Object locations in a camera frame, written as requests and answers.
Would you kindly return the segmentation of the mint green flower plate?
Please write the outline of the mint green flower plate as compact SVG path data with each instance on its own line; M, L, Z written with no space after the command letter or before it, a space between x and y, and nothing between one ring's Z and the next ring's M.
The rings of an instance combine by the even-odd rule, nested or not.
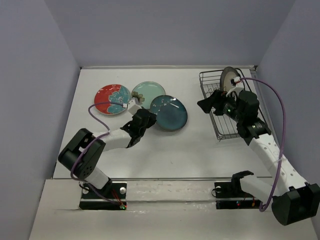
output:
M134 87L131 92L131 97L138 99L141 107L149 109L152 101L156 97L165 94L165 89L159 83L154 81L144 81Z

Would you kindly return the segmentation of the dark teal blossom plate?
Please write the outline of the dark teal blossom plate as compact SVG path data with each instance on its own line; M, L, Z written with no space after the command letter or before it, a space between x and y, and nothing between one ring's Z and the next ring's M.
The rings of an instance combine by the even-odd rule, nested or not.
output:
M156 115L156 123L166 131L178 131L188 121L188 112L176 97L160 95L154 98L149 111Z

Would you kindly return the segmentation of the grey rimmed cream plate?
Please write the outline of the grey rimmed cream plate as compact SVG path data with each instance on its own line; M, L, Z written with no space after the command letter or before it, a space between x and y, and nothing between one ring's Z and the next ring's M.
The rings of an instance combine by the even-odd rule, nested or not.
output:
M235 77L241 77L235 68L231 66L227 66L226 68L224 68L220 75L219 89L227 93L233 87L233 79ZM233 92L229 97L232 97L236 100L238 96L239 95Z

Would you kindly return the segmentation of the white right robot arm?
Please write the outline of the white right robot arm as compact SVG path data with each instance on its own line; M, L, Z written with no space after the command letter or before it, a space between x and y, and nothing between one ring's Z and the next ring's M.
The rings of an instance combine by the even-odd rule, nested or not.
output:
M233 98L226 91L215 90L197 105L206 114L214 110L215 115L226 115L234 120L240 137L273 177L273 185L268 185L250 171L234 174L230 190L235 196L251 194L262 202L261 210L271 210L283 226L316 216L320 187L308 183L280 153L271 130L258 117L260 102L255 93L241 90Z

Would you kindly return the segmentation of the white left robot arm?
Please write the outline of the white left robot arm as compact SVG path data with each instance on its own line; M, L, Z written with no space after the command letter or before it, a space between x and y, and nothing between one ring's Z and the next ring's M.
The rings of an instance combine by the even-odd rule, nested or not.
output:
M72 179L84 182L98 197L106 199L112 190L112 180L97 167L102 153L133 147L156 123L156 117L141 108L131 121L117 130L94 136L86 128L81 128L60 152L58 161L70 171Z

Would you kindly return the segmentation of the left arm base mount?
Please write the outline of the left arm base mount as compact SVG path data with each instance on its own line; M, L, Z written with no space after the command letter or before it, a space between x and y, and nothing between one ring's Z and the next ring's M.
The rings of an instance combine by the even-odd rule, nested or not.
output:
M127 209L127 182L113 181L106 192L96 190L87 183L79 183L81 195L79 208L87 211L125 211Z

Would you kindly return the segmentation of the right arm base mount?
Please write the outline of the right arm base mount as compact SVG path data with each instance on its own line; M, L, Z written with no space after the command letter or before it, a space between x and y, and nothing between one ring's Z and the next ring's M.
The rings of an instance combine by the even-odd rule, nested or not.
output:
M217 210L259 209L261 204L253 195L236 190L231 182L215 182L211 195Z

